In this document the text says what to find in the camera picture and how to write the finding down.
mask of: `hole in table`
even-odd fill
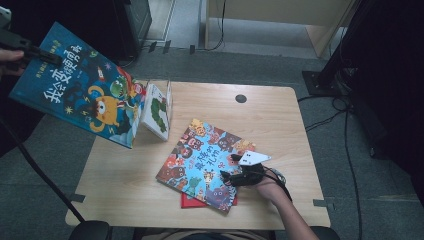
[[[236,101],[238,103],[245,103],[247,101],[247,98],[243,94],[239,94],[236,96]]]

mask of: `gray carpet floor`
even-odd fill
[[[138,78],[292,87],[298,98],[308,96],[302,71],[320,71],[326,61],[278,56],[158,48],[143,51],[126,67]],[[304,125],[334,115],[332,98],[299,103]],[[308,131],[332,228],[341,239],[358,239],[355,188],[345,150],[345,114]],[[362,239],[423,239],[424,209],[409,176],[390,160],[369,156],[367,139],[354,114],[347,118],[347,146],[357,179]],[[26,147],[40,167],[70,196],[76,189],[94,135],[45,116]],[[0,158],[0,239],[67,239],[66,206],[29,167],[18,149]],[[113,239],[131,239],[131,228],[114,228]],[[278,232],[279,239],[286,239]]]

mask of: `book cover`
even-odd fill
[[[167,97],[154,84],[154,81],[150,81],[147,85],[146,101],[141,114],[143,125],[164,141],[167,141],[169,137]]]
[[[62,65],[32,59],[9,96],[132,148],[146,86],[57,22],[40,48]]]
[[[220,171],[240,173],[231,154],[243,155],[255,144],[207,122],[193,119],[165,160],[156,179],[190,197],[229,212],[236,188],[226,186]]]
[[[233,205],[237,205],[237,195],[234,197]],[[207,207],[208,204],[203,202],[203,199],[197,199],[186,193],[181,193],[181,208]]]

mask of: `black chair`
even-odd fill
[[[340,240],[339,235],[331,228],[314,226],[311,229],[319,239]]]
[[[102,221],[83,221],[71,233],[69,240],[111,240],[112,228]]]

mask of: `wire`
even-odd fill
[[[310,97],[305,97],[303,99],[299,99],[299,100],[305,100],[305,99],[309,99]],[[339,108],[336,106],[336,101],[342,101],[344,103],[344,108]],[[327,118],[323,121],[314,123],[308,127],[306,127],[306,131],[310,131],[314,128],[317,128],[319,126],[322,126],[324,124],[330,123],[336,116],[340,115],[341,113],[345,113],[345,123],[344,123],[344,131],[343,131],[343,138],[344,138],[344,147],[345,147],[345,151],[346,151],[346,156],[347,156],[347,160],[349,163],[349,168],[350,168],[350,172],[352,174],[352,180],[353,180],[353,185],[354,185],[354,191],[355,191],[355,199],[356,199],[356,209],[357,209],[357,214],[358,214],[358,228],[359,228],[359,233],[358,233],[358,239],[361,240],[362,239],[362,215],[361,215],[361,203],[360,203],[360,199],[359,199],[359,190],[358,190],[358,183],[357,183],[357,179],[356,179],[356,175],[355,175],[355,171],[353,169],[353,164],[352,164],[352,159],[350,156],[350,152],[349,152],[349,147],[348,147],[348,139],[347,139],[347,126],[348,126],[348,117],[349,117],[349,112],[352,109],[352,105],[350,104],[349,101],[347,101],[346,99],[343,99],[342,97],[335,97],[332,100],[332,107],[334,109],[337,110],[337,113],[334,114],[332,117]]]
[[[306,96],[306,97],[302,97],[302,98],[297,99],[297,102],[300,103],[300,102],[303,102],[303,101],[305,101],[307,99],[320,98],[320,97],[329,97],[329,96],[309,95],[309,96]]]
[[[78,210],[72,205],[71,201],[69,201],[65,194],[56,186],[56,184],[50,180],[49,177],[41,170],[41,168],[37,165],[34,158],[29,154],[28,150],[23,145],[22,141],[19,139],[18,135],[15,133],[15,131],[6,123],[6,121],[3,119],[2,116],[0,116],[0,123],[3,125],[3,127],[6,129],[6,131],[9,132],[9,134],[12,136],[13,140],[16,142],[19,150],[24,155],[26,161],[28,164],[34,169],[34,171],[43,179],[47,185],[50,186],[50,188],[56,193],[56,195],[62,200],[63,203],[66,204],[69,210],[72,211],[72,213],[75,215],[75,217],[80,221],[84,222],[84,218],[81,216],[81,214],[78,212]]]

